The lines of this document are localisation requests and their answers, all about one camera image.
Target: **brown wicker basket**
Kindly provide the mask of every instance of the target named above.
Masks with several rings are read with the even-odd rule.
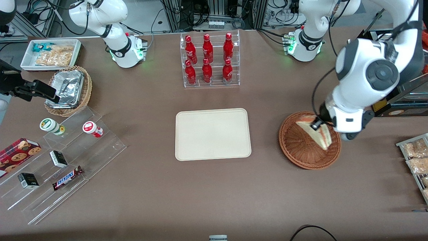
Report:
[[[60,72],[72,71],[72,70],[79,70],[83,72],[83,74],[85,75],[85,79],[83,81],[83,87],[82,87],[82,94],[80,95],[79,106],[74,109],[54,109],[54,108],[48,107],[45,104],[45,108],[49,111],[49,113],[54,115],[60,115],[62,117],[69,117],[79,109],[88,105],[89,99],[91,98],[91,91],[92,91],[91,77],[89,76],[88,72],[80,66],[73,66],[66,69],[62,69],[60,70]],[[52,76],[51,80],[49,81],[49,85],[52,85],[53,80],[54,80],[54,77]]]
[[[323,150],[296,121],[305,115],[314,115],[313,112],[301,111],[288,116],[279,129],[279,144],[284,154],[299,167],[318,170],[329,167],[340,154],[342,147],[340,135],[328,127],[331,135],[331,145]]]

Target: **brown tabletop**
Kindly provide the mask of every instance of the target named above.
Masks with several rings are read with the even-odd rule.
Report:
[[[334,28],[336,48],[360,29]],[[427,133],[428,117],[376,118],[356,140],[343,142],[331,167],[301,169],[282,153],[278,129],[291,113],[311,109],[315,83],[335,63],[331,47],[300,63],[256,31],[240,34],[241,86],[197,90],[183,87],[179,34],[156,35],[147,61],[131,69],[111,60],[102,39],[80,39],[79,65],[93,81],[89,106],[129,147],[35,226],[1,207],[0,240],[204,241],[213,234],[288,240],[304,224],[342,241],[427,240],[428,213],[411,212],[426,206],[395,143]],[[22,75],[47,81],[52,73]],[[316,102],[336,84],[329,76]],[[20,137],[41,138],[45,117],[64,120],[43,101],[12,99],[0,126],[1,148]],[[222,108],[248,111],[251,156],[177,161],[175,115]],[[318,230],[295,240],[306,238],[330,240]]]

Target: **coca-cola bottle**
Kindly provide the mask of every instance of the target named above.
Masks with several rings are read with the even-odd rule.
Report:
[[[210,41],[210,35],[204,34],[204,45],[202,46],[204,51],[204,58],[207,58],[210,63],[214,61],[213,44]]]
[[[224,66],[223,66],[223,83],[224,84],[230,84],[232,82],[232,71],[233,71],[233,68],[230,65],[230,59],[226,59],[224,61]]]
[[[192,66],[190,60],[186,60],[185,62],[186,68],[184,72],[186,72],[186,78],[190,85],[196,85],[196,72]]]
[[[204,74],[204,82],[209,84],[213,78],[213,69],[211,68],[210,61],[205,58],[204,66],[202,66],[202,73]]]
[[[226,59],[233,57],[233,42],[232,42],[232,34],[226,33],[226,41],[223,45],[223,59],[226,61]]]
[[[192,43],[192,38],[187,35],[184,39],[186,39],[186,55],[187,58],[192,62],[192,64],[196,64],[198,62],[198,57],[196,57],[196,48]]]

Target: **snickers bar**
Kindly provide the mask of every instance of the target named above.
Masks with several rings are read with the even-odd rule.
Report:
[[[72,172],[68,173],[65,177],[61,178],[56,183],[52,184],[53,189],[56,191],[60,187],[66,185],[69,181],[71,181],[73,178],[77,177],[79,174],[83,173],[83,170],[80,166],[75,168]]]

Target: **cookie box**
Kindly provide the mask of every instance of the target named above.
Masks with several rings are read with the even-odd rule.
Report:
[[[20,138],[0,151],[0,178],[41,150],[37,142]]]

